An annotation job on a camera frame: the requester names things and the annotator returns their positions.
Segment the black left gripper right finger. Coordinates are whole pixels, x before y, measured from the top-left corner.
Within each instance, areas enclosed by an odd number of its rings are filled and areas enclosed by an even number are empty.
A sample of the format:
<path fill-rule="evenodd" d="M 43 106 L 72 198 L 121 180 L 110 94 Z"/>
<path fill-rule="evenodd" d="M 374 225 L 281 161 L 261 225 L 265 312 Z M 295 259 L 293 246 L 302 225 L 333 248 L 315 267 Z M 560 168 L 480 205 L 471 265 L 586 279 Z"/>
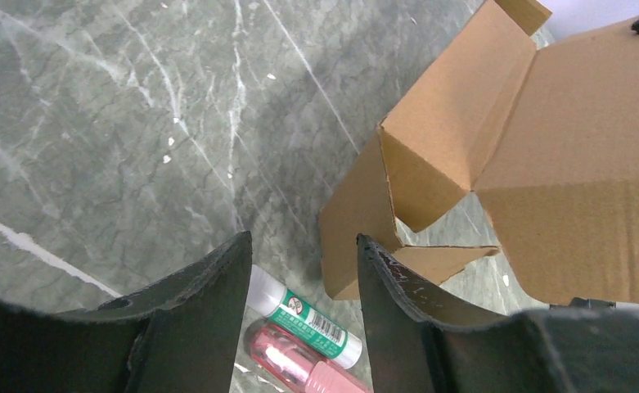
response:
<path fill-rule="evenodd" d="M 639 392 L 639 305 L 574 298 L 498 314 L 357 237 L 377 392 Z"/>

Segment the brown cardboard box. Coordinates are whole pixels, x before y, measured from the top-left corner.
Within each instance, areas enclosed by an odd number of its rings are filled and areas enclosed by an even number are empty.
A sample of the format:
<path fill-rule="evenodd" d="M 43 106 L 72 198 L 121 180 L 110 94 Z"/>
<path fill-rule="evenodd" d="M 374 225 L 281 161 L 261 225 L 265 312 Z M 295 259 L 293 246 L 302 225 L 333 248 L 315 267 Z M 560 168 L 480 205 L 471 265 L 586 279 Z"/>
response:
<path fill-rule="evenodd" d="M 319 215 L 322 278 L 356 237 L 440 284 L 502 252 L 524 291 L 639 304 L 639 17 L 538 48 L 535 1 L 487 1 L 381 121 Z"/>

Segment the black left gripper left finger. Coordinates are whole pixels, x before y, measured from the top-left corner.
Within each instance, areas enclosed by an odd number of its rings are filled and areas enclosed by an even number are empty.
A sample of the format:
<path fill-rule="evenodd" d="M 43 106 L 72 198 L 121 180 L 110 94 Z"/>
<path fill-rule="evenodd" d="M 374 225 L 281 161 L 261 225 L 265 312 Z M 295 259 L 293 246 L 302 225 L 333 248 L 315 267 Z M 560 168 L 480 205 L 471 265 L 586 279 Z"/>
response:
<path fill-rule="evenodd" d="M 252 267 L 241 232 L 95 309 L 0 300 L 0 392 L 226 392 Z"/>

